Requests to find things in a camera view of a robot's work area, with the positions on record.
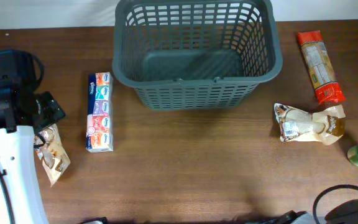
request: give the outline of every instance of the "snack package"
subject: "snack package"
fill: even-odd
[[[344,101],[320,31],[298,33],[298,39],[319,103]]]
[[[345,113],[342,105],[332,106],[319,113],[274,104],[276,120],[280,125],[281,142],[321,141],[328,146],[345,133]]]
[[[112,151],[112,77],[109,72],[89,75],[86,149]]]
[[[70,165],[70,160],[60,141],[56,124],[45,128],[39,134],[45,139],[45,144],[36,148],[35,152],[42,161],[42,166],[47,172],[50,186],[52,186]],[[42,140],[35,136],[34,145],[41,144]]]

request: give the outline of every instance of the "wooden table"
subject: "wooden table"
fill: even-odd
[[[346,134],[331,146],[281,143],[274,103],[320,110],[296,39],[297,32],[316,29],[347,97]],[[50,91],[67,114],[58,127],[71,164],[52,188],[35,160],[50,223],[310,212],[322,190],[358,185],[358,168],[345,156],[358,143],[358,21],[279,22],[281,73],[231,110],[152,111],[133,89],[115,82],[115,152],[92,154],[85,150],[87,75],[111,71],[113,30],[0,30],[0,50],[26,50],[43,61],[39,91]],[[319,214],[353,198],[357,192],[334,192],[323,199]]]

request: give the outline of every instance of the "gray-green laundry basket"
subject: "gray-green laundry basket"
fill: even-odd
[[[121,0],[113,72],[155,110],[237,106],[283,59],[269,0]]]

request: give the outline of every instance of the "basket rim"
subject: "basket rim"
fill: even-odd
[[[211,0],[186,0],[185,2],[194,3],[194,2],[210,2],[217,3],[218,1]],[[152,87],[158,88],[156,86],[164,86],[166,88],[170,88],[172,86],[180,86],[180,85],[218,85],[218,84],[229,84],[229,83],[263,83],[268,82],[271,79],[275,78],[281,71],[283,67],[283,57],[280,48],[280,39],[278,36],[277,25],[274,20],[273,15],[273,6],[270,0],[260,0],[265,4],[267,10],[267,18],[264,20],[268,20],[268,26],[272,35],[273,42],[273,51],[275,56],[275,63],[272,69],[266,73],[265,75],[261,75],[259,77],[225,77],[222,79],[207,79],[207,80],[159,80],[159,81],[148,81],[148,82],[138,82],[127,78],[120,69],[120,63],[122,60],[121,50],[123,43],[123,29],[125,26],[125,15],[124,8],[129,4],[134,4],[133,1],[120,0],[116,7],[116,25],[114,26],[114,50],[113,50],[113,60],[112,60],[112,70],[114,76],[124,85],[132,87],[132,88],[147,88]],[[225,0],[224,2],[239,2],[239,0]]]

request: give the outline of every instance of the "crumpled snack bag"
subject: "crumpled snack bag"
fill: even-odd
[[[70,160],[60,141],[56,124],[45,128],[39,134],[45,139],[45,144],[35,148],[35,152],[42,161],[42,166],[48,175],[50,186],[52,186],[70,165]],[[42,140],[35,136],[34,145],[41,144]]]
[[[320,141],[328,146],[345,133],[345,113],[342,105],[332,106],[319,113],[307,113],[276,103],[274,113],[280,125],[281,142]]]

